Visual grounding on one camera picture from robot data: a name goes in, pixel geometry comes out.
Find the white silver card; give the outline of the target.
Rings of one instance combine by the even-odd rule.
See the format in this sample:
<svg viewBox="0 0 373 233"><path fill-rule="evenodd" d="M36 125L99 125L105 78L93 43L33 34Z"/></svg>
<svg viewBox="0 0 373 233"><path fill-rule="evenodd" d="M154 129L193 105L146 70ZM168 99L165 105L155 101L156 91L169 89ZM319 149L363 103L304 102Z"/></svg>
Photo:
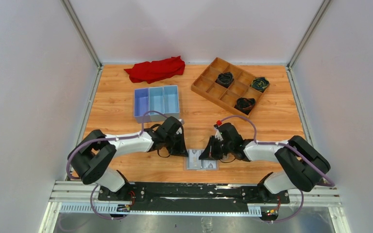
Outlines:
<svg viewBox="0 0 373 233"><path fill-rule="evenodd" d="M202 168L202 162L199 159L202 151L201 150L195 150L190 149L188 151L188 162L187 162L187 169L191 170L199 170Z"/></svg>

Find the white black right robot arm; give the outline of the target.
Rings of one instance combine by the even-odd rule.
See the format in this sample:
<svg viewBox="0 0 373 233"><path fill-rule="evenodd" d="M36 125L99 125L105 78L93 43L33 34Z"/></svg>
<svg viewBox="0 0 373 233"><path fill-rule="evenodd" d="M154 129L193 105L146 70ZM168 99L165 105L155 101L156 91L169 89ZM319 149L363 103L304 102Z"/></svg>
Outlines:
<svg viewBox="0 0 373 233"><path fill-rule="evenodd" d="M209 138L201 160L221 160L231 154L244 162L278 163L281 172L266 175L257 187L265 194L277 194L289 189L311 191L330 170L329 162L301 136L284 141L244 139L231 123L217 122L215 134Z"/></svg>

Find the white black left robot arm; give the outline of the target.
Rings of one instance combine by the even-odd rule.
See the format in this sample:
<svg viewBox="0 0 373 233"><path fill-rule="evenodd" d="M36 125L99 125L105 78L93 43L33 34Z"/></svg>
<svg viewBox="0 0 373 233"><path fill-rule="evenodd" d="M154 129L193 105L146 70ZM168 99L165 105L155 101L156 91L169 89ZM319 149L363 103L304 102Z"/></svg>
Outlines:
<svg viewBox="0 0 373 233"><path fill-rule="evenodd" d="M169 116L162 124L136 133L111 135L94 130L68 155L67 171L73 168L83 184L95 183L118 192L127 181L109 167L112 159L136 152L158 152L162 148L171 156L187 157L183 124L181 119Z"/></svg>

